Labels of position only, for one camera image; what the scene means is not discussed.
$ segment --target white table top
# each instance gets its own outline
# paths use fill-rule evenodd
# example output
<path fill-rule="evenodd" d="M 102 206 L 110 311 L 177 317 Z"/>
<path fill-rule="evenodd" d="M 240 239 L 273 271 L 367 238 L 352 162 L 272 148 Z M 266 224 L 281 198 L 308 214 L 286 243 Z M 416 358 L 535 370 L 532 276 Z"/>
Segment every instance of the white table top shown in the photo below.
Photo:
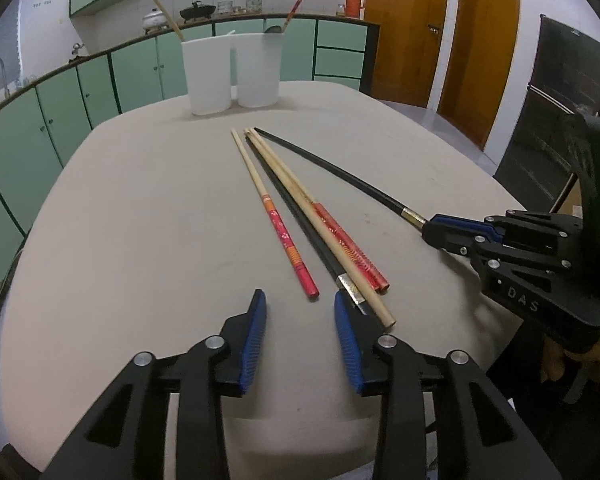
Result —
<path fill-rule="evenodd" d="M 333 322 L 336 287 L 261 171 L 320 300 L 302 293 L 229 132 L 248 126 L 323 156 L 426 218 L 520 208 L 419 124 L 332 83 L 282 83 L 269 108 L 235 105 L 200 118 L 185 96 L 101 124 L 46 199 L 4 312 L 4 419 L 37 468 L 136 352 L 186 352 L 244 312 L 256 288 L 269 307 L 256 381 L 244 399 L 223 400 L 232 478 L 328 478 L 372 459 L 379 399 L 350 389 Z M 467 261 L 274 148 L 388 278 L 395 335 L 417 351 L 462 348 L 483 367 L 494 361 L 519 320 L 480 295 Z"/>

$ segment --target faucet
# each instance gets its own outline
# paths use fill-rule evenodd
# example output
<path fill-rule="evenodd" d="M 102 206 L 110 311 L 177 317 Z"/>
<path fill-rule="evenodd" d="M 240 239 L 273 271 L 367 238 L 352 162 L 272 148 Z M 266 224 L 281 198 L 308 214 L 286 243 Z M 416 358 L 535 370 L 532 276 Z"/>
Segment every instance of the faucet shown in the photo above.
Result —
<path fill-rule="evenodd" d="M 4 98 L 6 99 L 7 97 L 9 97 L 10 92 L 9 92 L 9 89 L 7 88 L 7 74 L 4 71 L 4 61 L 2 60 L 1 57 L 0 57 L 0 65 L 2 67 L 2 86 L 4 87 Z"/>

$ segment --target thermos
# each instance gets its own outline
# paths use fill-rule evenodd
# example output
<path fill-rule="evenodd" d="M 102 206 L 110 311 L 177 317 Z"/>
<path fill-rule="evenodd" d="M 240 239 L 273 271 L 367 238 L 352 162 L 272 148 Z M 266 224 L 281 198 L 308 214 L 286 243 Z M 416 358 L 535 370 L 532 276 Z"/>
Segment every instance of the thermos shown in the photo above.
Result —
<path fill-rule="evenodd" d="M 365 8 L 363 0 L 345 0 L 344 14 L 348 18 L 360 18 L 360 10 Z"/>

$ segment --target wooden chopstick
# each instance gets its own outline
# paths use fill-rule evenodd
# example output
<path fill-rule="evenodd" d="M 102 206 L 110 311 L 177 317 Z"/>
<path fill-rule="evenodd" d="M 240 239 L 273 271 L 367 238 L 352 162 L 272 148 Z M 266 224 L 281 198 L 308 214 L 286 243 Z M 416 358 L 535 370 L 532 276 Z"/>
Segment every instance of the wooden chopstick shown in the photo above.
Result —
<path fill-rule="evenodd" d="M 260 194 L 260 198 L 262 199 L 262 205 L 267 211 L 269 219 L 271 220 L 271 223 L 273 224 L 273 227 L 276 230 L 276 233 L 278 234 L 278 239 L 280 240 L 282 246 L 285 248 L 286 256 L 289 258 L 289 261 L 291 262 L 291 265 L 293 266 L 296 272 L 296 276 L 298 276 L 300 285 L 302 285 L 304 293 L 307 295 L 307 297 L 311 300 L 314 300 L 320 294 L 320 292 L 318 291 L 318 287 L 315 285 L 314 280 L 312 279 L 311 274 L 309 273 L 309 270 L 306 268 L 304 261 L 300 257 L 300 253 L 298 252 L 298 249 L 296 249 L 294 241 L 291 239 L 291 235 L 286 230 L 285 224 L 282 221 L 282 218 L 280 218 L 280 214 L 278 213 L 278 210 L 276 209 L 273 200 L 269 196 L 269 193 L 267 193 L 267 189 L 262 183 L 262 179 L 258 174 L 258 170 L 256 170 L 256 167 L 253 165 L 253 162 L 249 158 L 247 150 L 244 149 L 244 145 L 240 140 L 240 137 L 238 136 L 238 132 L 236 132 L 235 129 L 232 128 L 231 134 L 234 137 L 236 146 L 238 146 L 238 150 L 240 150 L 240 154 L 242 155 L 244 163 L 247 165 L 247 170 L 251 175 L 251 179 L 253 180 L 253 183 L 255 184 L 258 193 Z"/>
<path fill-rule="evenodd" d="M 356 287 L 362 293 L 366 302 L 378 316 L 378 319 L 382 325 L 389 328 L 395 324 L 395 318 L 389 312 L 387 307 L 382 302 L 382 299 L 375 292 L 373 287 L 369 285 L 369 282 L 362 275 L 360 270 L 354 262 L 347 256 L 342 246 L 338 243 L 335 236 L 329 231 L 329 228 L 324 224 L 320 215 L 312 207 L 307 197 L 302 193 L 298 186 L 289 178 L 288 174 L 282 170 L 282 168 L 276 163 L 276 161 L 269 155 L 269 152 L 260 144 L 256 136 L 251 135 L 251 132 L 247 130 L 247 134 L 250 136 L 251 142 L 255 145 L 256 149 L 262 155 L 262 158 L 267 162 L 271 169 L 276 173 L 280 182 L 286 187 L 286 190 L 290 193 L 296 203 L 302 209 L 302 212 L 307 216 L 315 230 L 318 231 L 320 238 L 325 241 L 331 252 L 336 256 L 342 267 L 347 271 L 349 277 L 353 280 Z"/>
<path fill-rule="evenodd" d="M 180 38 L 180 41 L 183 43 L 185 41 L 187 41 L 187 40 L 185 40 L 184 34 L 180 30 L 180 27 L 178 27 L 178 24 L 173 20 L 171 15 L 167 12 L 167 9 L 165 9 L 164 6 L 160 3 L 160 0 L 153 0 L 153 1 L 154 1 L 154 4 L 156 4 L 158 6 L 158 9 L 160 9 L 162 11 L 162 13 L 164 14 L 164 17 L 167 19 L 167 23 L 169 23 L 169 25 L 171 26 L 173 31 Z"/>
<path fill-rule="evenodd" d="M 338 239 L 340 245 L 344 248 L 345 252 L 349 255 L 353 262 L 358 266 L 360 272 L 362 272 L 363 276 L 366 277 L 366 280 L 369 282 L 369 284 L 375 290 L 379 290 L 381 292 L 386 291 L 389 288 L 389 282 L 387 279 L 376 268 L 368 256 L 363 253 L 362 249 L 358 247 L 358 245 L 341 227 L 341 225 L 338 224 L 336 219 L 331 216 L 331 214 L 327 211 L 327 208 L 318 202 L 318 199 L 315 196 L 311 195 L 309 190 L 302 184 L 302 182 L 300 182 L 291 168 L 285 164 L 285 162 L 276 154 L 276 152 L 273 151 L 272 147 L 267 144 L 266 140 L 264 140 L 254 128 L 250 129 L 250 133 L 260 141 L 260 144 L 269 152 L 269 155 L 272 156 L 282 170 L 288 174 L 293 183 L 295 183 L 300 191 L 302 191 L 302 193 L 307 197 L 309 202 L 311 202 L 315 211 L 318 213 L 318 215 L 320 215 L 324 223 L 327 224 L 327 227 L 331 233 L 333 233 L 333 235 Z"/>

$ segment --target plastic container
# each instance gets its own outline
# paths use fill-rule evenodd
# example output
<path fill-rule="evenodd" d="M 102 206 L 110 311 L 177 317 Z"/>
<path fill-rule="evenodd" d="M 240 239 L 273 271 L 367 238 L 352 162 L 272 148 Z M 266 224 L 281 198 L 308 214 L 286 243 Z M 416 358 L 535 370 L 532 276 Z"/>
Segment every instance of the plastic container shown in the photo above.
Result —
<path fill-rule="evenodd" d="M 280 88 L 284 34 L 235 34 L 238 104 L 257 108 L 275 104 Z"/>
<path fill-rule="evenodd" d="M 191 113 L 215 114 L 231 106 L 230 53 L 235 36 L 182 43 Z"/>

